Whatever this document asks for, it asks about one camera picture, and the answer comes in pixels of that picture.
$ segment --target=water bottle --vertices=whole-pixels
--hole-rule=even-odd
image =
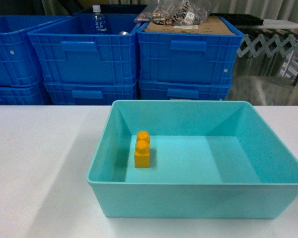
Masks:
[[[93,34],[106,34],[107,27],[105,16],[100,13],[100,5],[93,5],[93,17],[92,17],[92,24],[93,24]]]

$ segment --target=table surface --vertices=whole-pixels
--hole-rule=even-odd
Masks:
[[[298,158],[298,107],[255,107]],[[107,218],[85,176],[109,106],[0,106],[0,238],[298,237],[273,220]]]

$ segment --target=cardboard box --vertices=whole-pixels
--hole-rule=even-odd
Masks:
[[[182,26],[164,26],[149,23],[145,29],[146,32],[162,33],[190,33],[190,34],[208,34],[208,35],[235,35],[217,16],[209,16],[205,22],[200,25],[182,25]]]

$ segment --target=yellow toy brick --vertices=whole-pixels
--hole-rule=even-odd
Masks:
[[[136,142],[135,149],[135,167],[149,168],[150,166],[150,147],[149,143],[144,140]]]
[[[139,131],[135,149],[135,167],[149,168],[150,166],[150,136],[146,131]]]
[[[150,136],[149,136],[149,133],[142,130],[142,131],[139,131],[138,134],[137,134],[137,141],[139,140],[145,140],[146,142],[149,143],[149,147],[150,147]]]

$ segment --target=plastic bin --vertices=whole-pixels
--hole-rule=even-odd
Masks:
[[[91,14],[29,32],[47,83],[111,84],[136,82],[136,15],[107,14],[106,35],[91,35]],[[127,31],[129,35],[119,35]]]
[[[140,81],[141,99],[145,100],[225,100],[231,85],[151,83]]]
[[[137,99],[136,84],[122,86],[45,83],[55,105],[112,105],[116,100]]]
[[[28,87],[0,87],[0,105],[49,105],[51,100],[43,83]]]
[[[68,16],[0,16],[0,87],[27,87],[42,68],[26,33]]]
[[[236,52],[244,36],[220,17],[235,35],[144,32],[139,28],[141,78],[146,81],[231,84]]]
[[[149,168],[134,164],[141,130]],[[247,102],[117,101],[87,181],[109,217],[275,218],[298,161]]]

